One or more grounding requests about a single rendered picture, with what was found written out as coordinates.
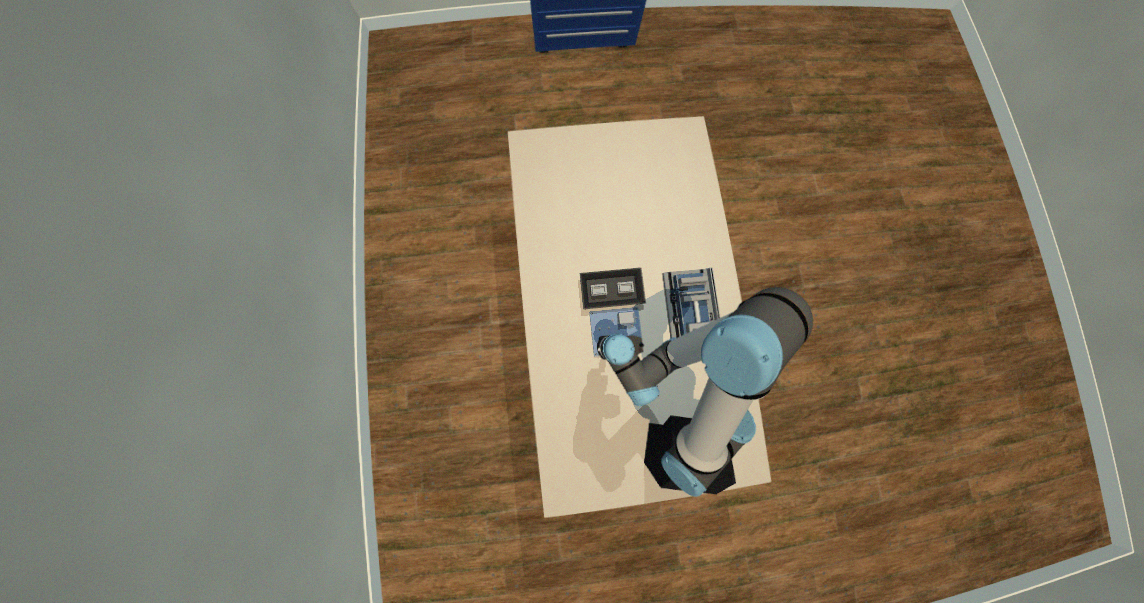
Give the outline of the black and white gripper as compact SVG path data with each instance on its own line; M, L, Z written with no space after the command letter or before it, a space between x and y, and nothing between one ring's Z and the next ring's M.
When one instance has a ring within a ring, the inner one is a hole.
M598 354L599 354L599 356L601 356L601 359L603 359L603 358L602 358L602 357L603 357L603 355L602 355L602 352L601 352L601 343L602 343L602 341L603 341L603 340L604 340L605 338L606 338L606 336L599 336L599 341L598 341L598 344L597 344L597 351L598 351ZM642 338L641 338L641 336L634 336L634 335L631 335L631 336L628 336L628 338L629 338L629 339L631 340L631 342L633 342L633 344L634 344L634 347L635 347L635 352L637 352L638 355L639 355L639 352L643 352L643 346L644 346L644 344L642 343ZM605 360L605 359L603 359L603 360Z

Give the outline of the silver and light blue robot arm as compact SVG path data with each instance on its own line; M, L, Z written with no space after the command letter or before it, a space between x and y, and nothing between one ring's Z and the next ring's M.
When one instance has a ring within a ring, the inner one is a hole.
M770 392L813 328L809 304L789 288L763 288L738 306L732 314L665 341L642 360L623 334L601 343L603 357L636 406L656 400L656 384L674 370L706 364L709 379L696 413L661 459L664 470L689 495L701 495L752 441L756 425L750 403Z

